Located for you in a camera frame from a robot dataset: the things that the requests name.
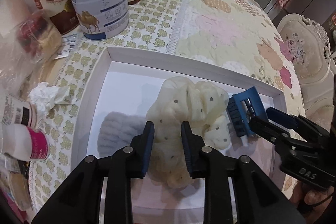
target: white tissue paper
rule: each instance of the white tissue paper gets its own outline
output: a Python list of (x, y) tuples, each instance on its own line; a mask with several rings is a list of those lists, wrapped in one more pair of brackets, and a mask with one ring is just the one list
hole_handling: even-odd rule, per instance
[(48, 115), (56, 104), (69, 104), (64, 98), (69, 96), (69, 86), (48, 86), (48, 82), (42, 82), (32, 89), (28, 97), (35, 105), (38, 117)]
[(230, 142), (225, 110), (228, 94), (211, 82), (194, 84), (186, 77), (173, 77), (162, 84), (146, 118), (154, 123), (155, 137), (150, 161), (152, 179), (171, 188), (192, 182), (186, 169), (181, 141), (181, 123), (189, 121), (194, 134), (206, 145), (226, 149)]

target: gray fluffy cloth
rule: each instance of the gray fluffy cloth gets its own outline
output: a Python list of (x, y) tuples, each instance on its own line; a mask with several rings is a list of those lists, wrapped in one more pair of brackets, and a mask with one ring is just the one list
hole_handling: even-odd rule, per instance
[(120, 148), (130, 145), (134, 136), (142, 134), (145, 124), (144, 117), (119, 112), (107, 114), (97, 140), (100, 157), (112, 156)]

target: pink patch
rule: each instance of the pink patch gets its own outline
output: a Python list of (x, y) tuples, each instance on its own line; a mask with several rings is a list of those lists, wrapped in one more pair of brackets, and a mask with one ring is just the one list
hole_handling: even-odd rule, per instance
[(208, 32), (216, 38), (216, 45), (222, 44), (234, 46), (231, 39), (234, 37), (241, 37), (237, 25), (225, 19), (220, 19), (214, 16), (198, 15), (195, 23), (200, 30)]
[(287, 43), (285, 43), (285, 42), (283, 42), (283, 41), (281, 41), (280, 39), (278, 39), (278, 38), (274, 38), (274, 40), (279, 44), (279, 46), (280, 46), (280, 51), (281, 51), (281, 53), (283, 54), (283, 56), (284, 57), (286, 57), (286, 59), (288, 60), (288, 61), (293, 61), (292, 60), (292, 55), (290, 54), (290, 52), (288, 51), (288, 47), (287, 47)]
[(282, 79), (282, 82), (288, 86), (290, 89), (292, 89), (292, 81), (291, 81), (291, 73), (289, 72), (288, 69), (285, 67), (282, 67), (282, 69), (279, 71), (280, 72), (280, 77)]

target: human hand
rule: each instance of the human hand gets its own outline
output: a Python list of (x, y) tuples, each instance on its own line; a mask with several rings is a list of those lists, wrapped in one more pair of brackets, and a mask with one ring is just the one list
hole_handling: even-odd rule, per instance
[[(293, 195), (290, 198), (290, 202), (293, 203), (295, 207), (298, 207), (301, 200), (304, 200), (307, 205), (314, 205), (326, 199), (334, 192), (334, 187), (330, 187), (325, 192), (318, 192), (313, 189), (308, 189), (307, 185), (298, 181), (293, 190)], [(313, 207), (313, 210), (309, 213), (303, 214), (306, 219), (307, 224), (312, 224), (323, 214), (325, 209), (328, 207), (332, 198), (329, 198), (322, 204)]]

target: table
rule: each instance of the table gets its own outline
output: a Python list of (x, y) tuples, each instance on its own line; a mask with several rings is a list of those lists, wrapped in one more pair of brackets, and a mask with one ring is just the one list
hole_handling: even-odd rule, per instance
[[(50, 70), (48, 81), (70, 86), (73, 100), (70, 105), (56, 105), (41, 122), (50, 155), (31, 164), (29, 187), (35, 212), (71, 172), (81, 98), (107, 45), (167, 51), (250, 75), (283, 90), (289, 114), (304, 114), (293, 65), (280, 51), (280, 35), (254, 0), (142, 0), (129, 10), (130, 23), (121, 34), (104, 41), (82, 37), (78, 49)], [(286, 178), (287, 197), (294, 182)]]

